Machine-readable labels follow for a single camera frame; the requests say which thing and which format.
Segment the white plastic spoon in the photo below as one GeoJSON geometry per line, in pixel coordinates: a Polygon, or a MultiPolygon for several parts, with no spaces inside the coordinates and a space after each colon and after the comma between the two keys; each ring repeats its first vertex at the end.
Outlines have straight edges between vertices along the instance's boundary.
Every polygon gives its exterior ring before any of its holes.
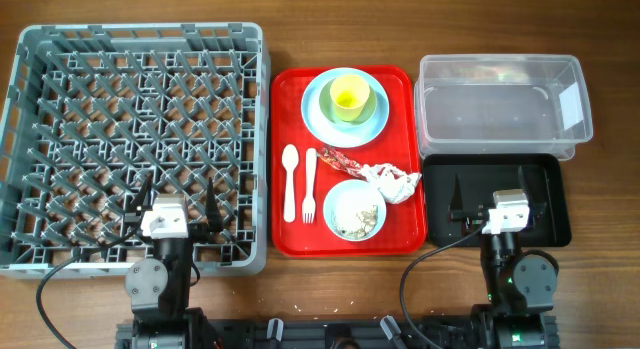
{"type": "Polygon", "coordinates": [[[287,144],[282,152],[282,165],[286,172],[283,219],[292,223],[296,218],[294,170],[299,163],[299,155],[293,144],[287,144]]]}

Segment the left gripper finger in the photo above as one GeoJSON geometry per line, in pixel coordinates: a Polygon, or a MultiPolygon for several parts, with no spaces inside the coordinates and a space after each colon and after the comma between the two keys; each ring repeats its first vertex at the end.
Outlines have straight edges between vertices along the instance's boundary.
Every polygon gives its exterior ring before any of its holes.
{"type": "Polygon", "coordinates": [[[205,215],[210,232],[219,233],[224,229],[223,218],[218,208],[213,181],[211,178],[208,179],[207,184],[205,215]]]}
{"type": "Polygon", "coordinates": [[[131,212],[141,212],[150,206],[153,175],[148,174],[139,192],[130,203],[131,212]]]}

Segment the rice and nut leftovers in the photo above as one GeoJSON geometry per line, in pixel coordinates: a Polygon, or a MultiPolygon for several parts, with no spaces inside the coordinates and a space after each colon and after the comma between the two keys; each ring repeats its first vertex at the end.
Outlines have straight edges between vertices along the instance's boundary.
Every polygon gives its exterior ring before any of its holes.
{"type": "Polygon", "coordinates": [[[342,238],[360,240],[370,235],[377,222],[377,205],[345,206],[334,211],[331,228],[342,238]]]}

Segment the red snack wrapper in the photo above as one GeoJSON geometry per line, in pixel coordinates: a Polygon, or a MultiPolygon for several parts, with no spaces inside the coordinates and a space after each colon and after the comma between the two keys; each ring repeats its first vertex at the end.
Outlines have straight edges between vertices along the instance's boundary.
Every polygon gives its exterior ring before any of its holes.
{"type": "Polygon", "coordinates": [[[323,147],[318,153],[317,157],[330,167],[345,172],[355,178],[364,179],[365,176],[361,173],[363,165],[359,162],[348,158],[344,153],[336,150],[333,147],[323,147]]]}

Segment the white tissue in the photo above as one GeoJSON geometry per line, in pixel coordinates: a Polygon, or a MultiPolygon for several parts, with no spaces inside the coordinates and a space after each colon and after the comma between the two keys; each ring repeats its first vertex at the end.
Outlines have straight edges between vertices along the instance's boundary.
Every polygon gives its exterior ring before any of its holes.
{"type": "Polygon", "coordinates": [[[422,177],[420,173],[406,173],[396,166],[384,163],[363,165],[358,173],[373,185],[389,204],[400,204],[416,191],[422,177]]]}

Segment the light blue bowl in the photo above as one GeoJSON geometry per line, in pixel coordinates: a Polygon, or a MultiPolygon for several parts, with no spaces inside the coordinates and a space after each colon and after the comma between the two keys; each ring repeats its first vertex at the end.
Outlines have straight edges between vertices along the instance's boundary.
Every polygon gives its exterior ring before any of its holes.
{"type": "Polygon", "coordinates": [[[380,192],[370,183],[350,179],[336,184],[326,195],[323,204],[323,217],[329,230],[338,238],[349,242],[363,242],[372,239],[382,229],[387,217],[387,205],[380,192]],[[337,235],[331,228],[332,215],[339,207],[375,204],[378,206],[378,222],[368,237],[360,240],[349,240],[337,235]]]}

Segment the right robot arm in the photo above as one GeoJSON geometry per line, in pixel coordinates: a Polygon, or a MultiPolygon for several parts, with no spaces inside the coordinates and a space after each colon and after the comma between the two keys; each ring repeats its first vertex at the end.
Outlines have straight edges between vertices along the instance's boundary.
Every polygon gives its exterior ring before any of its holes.
{"type": "Polygon", "coordinates": [[[493,193],[493,204],[474,211],[463,206],[456,180],[449,220],[460,222],[469,238],[480,240],[480,262],[489,303],[471,311],[469,344],[477,348],[558,348],[554,308],[559,264],[542,250],[524,251],[519,233],[529,224],[534,207],[526,185],[493,193]]]}

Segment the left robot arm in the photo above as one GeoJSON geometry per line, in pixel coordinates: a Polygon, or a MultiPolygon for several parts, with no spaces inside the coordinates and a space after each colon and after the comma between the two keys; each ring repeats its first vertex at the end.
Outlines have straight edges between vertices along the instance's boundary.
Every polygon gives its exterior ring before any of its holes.
{"type": "Polygon", "coordinates": [[[191,274],[200,278],[192,253],[223,231],[213,182],[206,190],[206,220],[188,221],[186,198],[162,194],[151,198],[152,178],[127,205],[123,223],[149,239],[153,256],[135,262],[125,278],[133,323],[117,329],[117,348],[222,348],[222,337],[200,308],[189,306],[191,274]]]}

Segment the white plastic fork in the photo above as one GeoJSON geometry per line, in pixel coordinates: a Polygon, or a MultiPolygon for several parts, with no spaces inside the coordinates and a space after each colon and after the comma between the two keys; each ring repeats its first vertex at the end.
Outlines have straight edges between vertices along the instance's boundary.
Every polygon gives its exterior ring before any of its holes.
{"type": "Polygon", "coordinates": [[[314,221],[316,202],[314,198],[314,184],[317,168],[317,151],[309,148],[305,154],[305,197],[302,202],[302,219],[304,224],[311,224],[314,221]]]}

